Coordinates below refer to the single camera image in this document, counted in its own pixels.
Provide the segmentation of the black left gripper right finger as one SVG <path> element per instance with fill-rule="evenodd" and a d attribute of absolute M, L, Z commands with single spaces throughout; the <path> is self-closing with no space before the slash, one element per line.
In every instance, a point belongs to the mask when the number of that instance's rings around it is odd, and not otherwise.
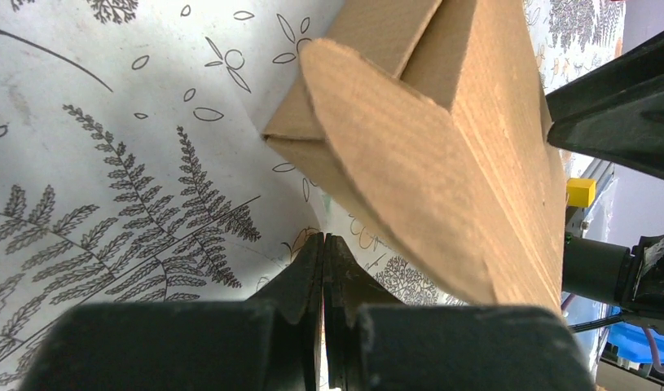
<path fill-rule="evenodd" d="M 328 381 L 343 390 L 593 390 L 559 317 L 526 305 L 405 305 L 327 235 Z"/>

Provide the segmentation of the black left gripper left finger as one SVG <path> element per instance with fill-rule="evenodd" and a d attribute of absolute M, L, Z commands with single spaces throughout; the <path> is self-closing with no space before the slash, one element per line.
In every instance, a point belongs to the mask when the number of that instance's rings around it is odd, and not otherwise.
<path fill-rule="evenodd" d="M 65 312 L 23 390 L 316 390 L 323 234 L 245 301 L 96 303 Z"/>

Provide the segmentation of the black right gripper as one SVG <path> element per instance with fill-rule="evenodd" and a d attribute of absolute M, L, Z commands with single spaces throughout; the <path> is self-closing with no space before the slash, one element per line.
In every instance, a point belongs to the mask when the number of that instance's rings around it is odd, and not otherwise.
<path fill-rule="evenodd" d="M 664 31 L 546 96 L 554 147 L 664 180 Z M 562 290 L 664 324 L 664 235 L 632 248 L 565 236 Z"/>

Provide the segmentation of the cardboard box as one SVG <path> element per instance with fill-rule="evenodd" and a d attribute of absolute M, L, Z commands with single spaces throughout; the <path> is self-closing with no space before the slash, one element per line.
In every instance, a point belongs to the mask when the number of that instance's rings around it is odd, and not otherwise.
<path fill-rule="evenodd" d="M 437 286 L 561 311 L 566 176 L 521 1 L 347 1 L 266 144 Z"/>

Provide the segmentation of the small yellow cube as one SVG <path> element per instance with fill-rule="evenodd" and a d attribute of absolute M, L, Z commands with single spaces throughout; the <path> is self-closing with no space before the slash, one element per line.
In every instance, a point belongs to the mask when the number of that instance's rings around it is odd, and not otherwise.
<path fill-rule="evenodd" d="M 589 208 L 596 199 L 596 180 L 593 178 L 569 178 L 566 183 L 568 207 Z"/>

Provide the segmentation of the floral patterned tablecloth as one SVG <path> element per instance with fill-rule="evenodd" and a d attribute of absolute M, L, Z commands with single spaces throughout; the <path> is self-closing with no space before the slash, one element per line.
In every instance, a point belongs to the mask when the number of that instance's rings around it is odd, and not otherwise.
<path fill-rule="evenodd" d="M 318 231 L 458 305 L 260 132 L 340 1 L 0 1 L 0 390 L 95 301 L 242 300 Z"/>

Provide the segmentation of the aluminium frame rail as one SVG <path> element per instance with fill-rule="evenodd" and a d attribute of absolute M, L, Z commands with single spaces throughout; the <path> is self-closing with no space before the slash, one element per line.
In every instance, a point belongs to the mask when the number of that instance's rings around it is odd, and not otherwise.
<path fill-rule="evenodd" d="M 606 160 L 573 154 L 565 167 L 569 177 L 565 230 L 599 241 L 609 238 L 616 193 L 616 165 Z"/>

